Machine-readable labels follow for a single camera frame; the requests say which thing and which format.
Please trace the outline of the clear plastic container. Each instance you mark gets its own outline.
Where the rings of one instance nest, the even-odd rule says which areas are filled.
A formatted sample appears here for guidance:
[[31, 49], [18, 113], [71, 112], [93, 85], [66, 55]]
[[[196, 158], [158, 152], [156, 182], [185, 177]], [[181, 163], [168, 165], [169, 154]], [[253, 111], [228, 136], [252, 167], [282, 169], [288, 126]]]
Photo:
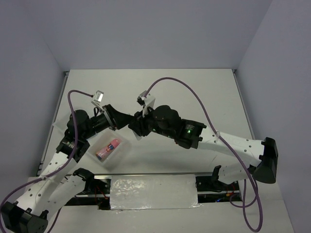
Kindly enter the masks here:
[[72, 174], [83, 168], [95, 173], [111, 172], [123, 156], [130, 151], [130, 143], [120, 135], [107, 131], [99, 133], [90, 120], [76, 120], [67, 123], [64, 137], [49, 162], [53, 170], [63, 168]]

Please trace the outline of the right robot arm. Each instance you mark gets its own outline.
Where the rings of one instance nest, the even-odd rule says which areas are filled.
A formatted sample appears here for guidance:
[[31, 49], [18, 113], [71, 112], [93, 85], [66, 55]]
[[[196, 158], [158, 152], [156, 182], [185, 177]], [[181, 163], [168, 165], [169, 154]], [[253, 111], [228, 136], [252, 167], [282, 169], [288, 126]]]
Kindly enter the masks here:
[[261, 141], [214, 132], [203, 123], [182, 119], [176, 110], [167, 105], [156, 109], [149, 107], [147, 114], [135, 113], [128, 127], [141, 137], [157, 133], [173, 139], [185, 149], [213, 150], [242, 161], [241, 166], [219, 165], [214, 168], [211, 184], [217, 190], [249, 176], [261, 183], [276, 182], [278, 151], [276, 141], [272, 138], [266, 137]]

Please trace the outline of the right table rail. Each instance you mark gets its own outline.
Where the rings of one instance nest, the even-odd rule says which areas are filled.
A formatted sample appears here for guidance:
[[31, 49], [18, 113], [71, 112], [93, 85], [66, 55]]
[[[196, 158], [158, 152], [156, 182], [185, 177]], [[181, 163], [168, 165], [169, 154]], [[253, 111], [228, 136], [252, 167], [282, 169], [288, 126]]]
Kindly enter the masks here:
[[254, 135], [253, 127], [252, 127], [252, 124], [251, 124], [251, 121], [250, 121], [250, 118], [249, 118], [249, 114], [248, 114], [247, 109], [246, 109], [245, 101], [244, 101], [243, 96], [242, 96], [242, 91], [241, 91], [241, 88], [240, 88], [239, 83], [238, 83], [238, 79], [237, 79], [237, 75], [236, 75], [236, 71], [237, 70], [236, 69], [232, 69], [231, 71], [233, 73], [233, 77], [234, 77], [234, 80], [235, 80], [235, 83], [236, 83], [236, 86], [237, 86], [237, 89], [238, 89], [238, 93], [239, 93], [239, 96], [240, 96], [240, 99], [241, 99], [241, 102], [242, 102], [244, 114], [245, 114], [245, 117], [246, 117], [246, 120], [247, 120], [247, 124], [248, 124], [248, 128], [249, 128], [250, 134], [251, 134], [251, 139], [256, 139], [256, 137]]

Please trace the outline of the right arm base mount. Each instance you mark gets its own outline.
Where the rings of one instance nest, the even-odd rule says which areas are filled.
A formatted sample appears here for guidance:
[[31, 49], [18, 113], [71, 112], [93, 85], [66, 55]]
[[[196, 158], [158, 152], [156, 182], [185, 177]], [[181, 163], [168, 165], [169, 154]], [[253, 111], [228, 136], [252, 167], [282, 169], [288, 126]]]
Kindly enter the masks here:
[[241, 202], [240, 188], [237, 181], [225, 184], [213, 181], [211, 175], [195, 175], [195, 186], [199, 203]]

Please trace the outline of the green highlighter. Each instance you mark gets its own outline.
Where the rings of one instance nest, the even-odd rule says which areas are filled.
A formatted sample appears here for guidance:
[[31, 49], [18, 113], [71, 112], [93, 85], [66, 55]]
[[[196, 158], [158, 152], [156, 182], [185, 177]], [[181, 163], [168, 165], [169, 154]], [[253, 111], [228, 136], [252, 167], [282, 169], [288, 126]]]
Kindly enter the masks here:
[[134, 136], [136, 137], [137, 141], [140, 141], [142, 139], [141, 130], [132, 129], [132, 132], [133, 132]]

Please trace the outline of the pink highlighter in container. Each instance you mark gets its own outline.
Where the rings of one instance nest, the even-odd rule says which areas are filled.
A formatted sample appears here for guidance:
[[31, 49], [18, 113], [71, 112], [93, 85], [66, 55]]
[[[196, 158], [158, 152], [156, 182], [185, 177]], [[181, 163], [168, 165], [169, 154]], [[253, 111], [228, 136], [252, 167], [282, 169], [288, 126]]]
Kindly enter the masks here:
[[106, 151], [107, 152], [112, 152], [118, 145], [120, 144], [119, 139], [113, 139], [107, 146], [106, 146]]

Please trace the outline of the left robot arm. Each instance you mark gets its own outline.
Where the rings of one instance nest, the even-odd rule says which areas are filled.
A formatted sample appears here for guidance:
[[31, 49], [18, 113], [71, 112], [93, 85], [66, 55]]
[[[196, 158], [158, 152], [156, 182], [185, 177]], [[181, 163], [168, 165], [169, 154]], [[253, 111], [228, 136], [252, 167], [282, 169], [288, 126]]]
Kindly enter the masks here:
[[111, 128], [119, 130], [127, 126], [133, 116], [106, 105], [93, 117], [84, 110], [72, 112], [67, 122], [63, 139], [56, 148], [49, 165], [41, 175], [24, 185], [26, 192], [13, 203], [5, 198], [0, 205], [3, 221], [2, 232], [42, 233], [49, 220], [75, 195], [91, 193], [100, 184], [94, 174], [78, 168], [66, 180], [68, 172], [74, 168], [88, 150], [88, 139], [101, 131]]

